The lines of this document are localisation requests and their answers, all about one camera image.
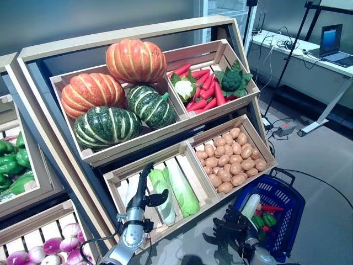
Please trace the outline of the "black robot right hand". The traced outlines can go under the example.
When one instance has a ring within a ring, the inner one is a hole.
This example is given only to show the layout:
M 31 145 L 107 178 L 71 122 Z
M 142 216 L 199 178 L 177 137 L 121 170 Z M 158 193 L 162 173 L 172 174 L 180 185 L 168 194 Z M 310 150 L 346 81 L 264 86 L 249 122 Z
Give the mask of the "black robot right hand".
M 257 228 L 234 205 L 229 205 L 222 219 L 213 218 L 213 235 L 237 247 L 248 247 L 259 243 Z

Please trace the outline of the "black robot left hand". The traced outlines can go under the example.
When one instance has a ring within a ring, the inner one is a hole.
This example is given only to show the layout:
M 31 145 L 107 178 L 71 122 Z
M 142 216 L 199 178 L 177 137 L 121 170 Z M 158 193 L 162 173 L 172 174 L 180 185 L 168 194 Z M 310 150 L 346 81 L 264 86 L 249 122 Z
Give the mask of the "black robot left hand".
M 150 162 L 142 171 L 139 181 L 136 194 L 129 201 L 126 211 L 129 212 L 132 209 L 139 208 L 145 211 L 146 206 L 155 207 L 162 205 L 166 202 L 169 195 L 169 190 L 166 188 L 162 191 L 162 193 L 152 194 L 150 196 L 146 196 L 147 189 L 147 177 L 150 173 L 154 162 Z

